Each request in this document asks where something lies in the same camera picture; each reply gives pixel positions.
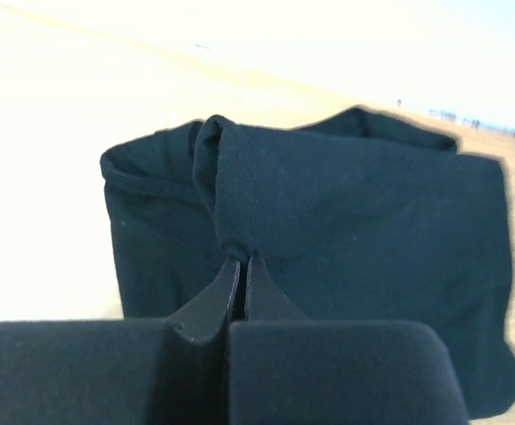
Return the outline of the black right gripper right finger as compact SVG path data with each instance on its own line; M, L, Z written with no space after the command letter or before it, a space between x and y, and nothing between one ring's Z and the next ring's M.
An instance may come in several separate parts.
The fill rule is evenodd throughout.
M229 329L233 424L466 424L449 352L413 321L314 321L251 258Z

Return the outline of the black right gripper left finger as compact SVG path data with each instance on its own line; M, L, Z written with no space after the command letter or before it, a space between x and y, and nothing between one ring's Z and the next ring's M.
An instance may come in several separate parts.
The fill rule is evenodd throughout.
M241 274L164 319L1 321L0 424L221 424Z

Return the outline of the black t shirt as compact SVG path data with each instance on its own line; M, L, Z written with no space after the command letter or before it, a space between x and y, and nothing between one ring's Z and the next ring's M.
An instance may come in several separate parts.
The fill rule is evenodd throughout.
M310 318L433 328L472 418L515 403L497 160L354 107L293 129L215 115L116 145L100 167L126 317L175 313L227 258L258 253Z

